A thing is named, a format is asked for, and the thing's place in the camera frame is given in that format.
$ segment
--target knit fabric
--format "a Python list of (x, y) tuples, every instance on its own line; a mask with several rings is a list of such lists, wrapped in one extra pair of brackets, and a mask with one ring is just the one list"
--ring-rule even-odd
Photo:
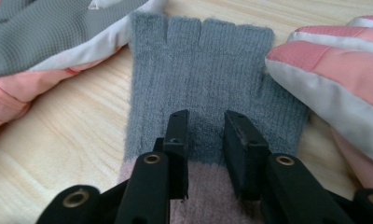
[(25, 71), (80, 45), (147, 0), (123, 0), (89, 10), (91, 0), (1, 0), (0, 76)]
[(272, 152), (295, 155), (307, 108), (264, 75), (273, 32), (163, 15), (131, 15), (131, 113), (121, 179), (165, 134), (169, 116), (189, 110), (189, 199), (172, 203), (172, 223), (251, 223), (253, 203), (235, 199), (222, 154), (224, 112), (246, 115)]

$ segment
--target wooden table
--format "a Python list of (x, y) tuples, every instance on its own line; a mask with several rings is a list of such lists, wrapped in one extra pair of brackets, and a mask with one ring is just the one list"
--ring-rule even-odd
[[(268, 26), (279, 45), (300, 26), (343, 25), (373, 14), (373, 0), (171, 0), (165, 12)], [(34, 223), (55, 195), (76, 184), (101, 191), (116, 185), (130, 111), (131, 67), (125, 47), (40, 96), (26, 116), (1, 129), (0, 223)], [(360, 188), (328, 125), (313, 114), (298, 156), (325, 188), (347, 198)]]

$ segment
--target wood grain surface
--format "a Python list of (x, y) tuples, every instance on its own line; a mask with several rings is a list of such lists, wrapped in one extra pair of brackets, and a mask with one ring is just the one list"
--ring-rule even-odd
[[(170, 0), (165, 13), (267, 26), (275, 45), (305, 25), (344, 25), (373, 14), (371, 1)], [(130, 111), (132, 56), (104, 63), (38, 97), (0, 130), (0, 223), (34, 223), (60, 191), (76, 184), (105, 191), (117, 183)], [(324, 185), (351, 198), (360, 188), (331, 137), (311, 114), (298, 156)]]

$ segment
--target pink ski glove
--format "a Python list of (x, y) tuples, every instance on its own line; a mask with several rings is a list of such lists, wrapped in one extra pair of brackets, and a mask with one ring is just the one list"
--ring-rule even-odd
[(270, 75), (334, 130), (365, 188), (373, 188), (373, 16), (308, 26), (266, 57)]
[(37, 95), (127, 44), (130, 12), (160, 12), (166, 4), (167, 0), (0, 0), (0, 125), (20, 118)]

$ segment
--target gloves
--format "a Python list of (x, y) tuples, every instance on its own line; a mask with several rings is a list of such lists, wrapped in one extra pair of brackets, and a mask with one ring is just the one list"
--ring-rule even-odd
[(365, 188), (373, 188), (373, 16), (308, 26), (266, 57), (270, 75), (325, 119)]
[(224, 112), (246, 115), (272, 152), (296, 154), (307, 107), (264, 75), (268, 28), (216, 20), (131, 15), (133, 80), (121, 180), (163, 137), (169, 116), (189, 110), (189, 198), (171, 223), (251, 223), (258, 207), (237, 201), (222, 154)]
[(21, 117), (37, 95), (125, 45), (131, 11), (162, 11), (167, 3), (124, 0), (90, 10), (90, 2), (0, 1), (0, 125)]

